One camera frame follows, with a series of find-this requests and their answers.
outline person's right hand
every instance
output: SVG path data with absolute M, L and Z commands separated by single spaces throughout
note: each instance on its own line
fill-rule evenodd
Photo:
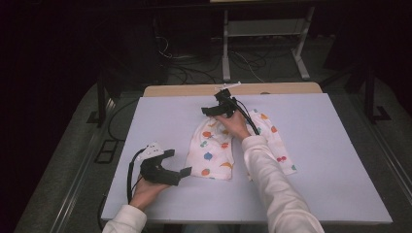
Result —
M 157 195 L 169 186 L 170 185 L 162 183 L 151 183 L 139 176 L 139 181 L 136 184 L 136 190 L 134 191 L 133 198 L 131 199 L 129 205 L 144 212 L 146 207 L 153 203 Z
M 251 136 L 246 127 L 246 120 L 238 110 L 236 110 L 230 118 L 224 116 L 214 116 L 214 118 L 220 121 L 227 131 L 241 142 Z

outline wrist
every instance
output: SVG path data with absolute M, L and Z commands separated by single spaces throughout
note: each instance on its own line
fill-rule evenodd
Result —
M 139 201 L 138 198 L 133 198 L 133 199 L 130 201 L 129 205 L 132 206 L 132 207 L 134 207 L 134 208 L 139 209 L 139 210 L 142 211 L 142 212 L 145 212 L 145 209 L 146 209 L 146 207 L 147 207 L 147 205 L 146 205 L 145 203 Z
M 251 134 L 249 133 L 249 131 L 242 131 L 237 135 L 237 138 L 240 140 L 240 142 L 242 142 L 245 138 L 250 137 Z

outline polka dot fabric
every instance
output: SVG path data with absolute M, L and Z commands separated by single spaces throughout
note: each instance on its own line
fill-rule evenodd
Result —
M 230 180 L 234 164 L 232 138 L 219 121 L 212 117 L 204 119 L 190 142 L 186 167 L 191 167 L 191 175 Z
M 272 158 L 277 161 L 285 175 L 296 172 L 278 130 L 269 117 L 257 110 L 249 112 L 259 135 L 266 138 Z M 255 135 L 251 125 L 249 132 Z M 234 160 L 232 156 L 232 138 L 224 126 L 212 117 L 205 118 L 191 138 L 186 167 L 191 168 L 191 175 L 201 178 L 230 180 Z

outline table surface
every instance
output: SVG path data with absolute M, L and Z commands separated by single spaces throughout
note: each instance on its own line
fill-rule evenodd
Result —
M 327 94 L 320 93 L 315 83 L 311 83 L 314 88 L 310 92 L 306 88 L 308 84 L 242 84 L 230 91 L 234 93 L 244 88 L 255 93 L 236 98 L 246 107 L 266 113 L 278 128 L 297 168 L 297 173 L 288 178 L 320 221 L 392 222 Z M 287 91 L 289 87 L 281 88 L 290 85 L 303 93 L 292 94 Z M 190 91 L 184 94 L 182 88 Z M 205 92 L 217 92 L 212 85 L 148 87 L 136 108 L 102 218 L 113 218 L 120 206 L 126 204 L 127 167 L 137 150 L 156 141 L 165 150 L 176 151 L 174 157 L 163 161 L 166 169 L 179 171 L 185 166 L 191 136 L 205 118 L 200 108 L 217 104 L 213 95 L 199 95 L 203 88 Z M 156 92 L 163 96 L 150 97 Z M 187 96 L 176 96 L 177 93 Z M 246 175 L 240 143 L 235 140 L 232 152 L 235 165 L 230 181 L 184 178 L 179 186 L 168 188 L 158 196 L 146 210 L 148 220 L 168 223 L 266 222 L 256 187 Z M 136 162 L 134 180 L 139 168 L 140 163 Z

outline white long-sleeve shirt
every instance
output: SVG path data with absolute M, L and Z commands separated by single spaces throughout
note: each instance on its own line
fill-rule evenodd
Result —
M 267 210 L 269 232 L 305 233 L 324 232 L 319 221 L 312 216 L 303 197 L 288 182 L 279 164 L 268 154 L 267 141 L 262 136 L 243 140 L 245 164 L 257 185 L 260 199 Z M 103 233 L 141 232 L 146 215 L 132 206 L 124 205 Z

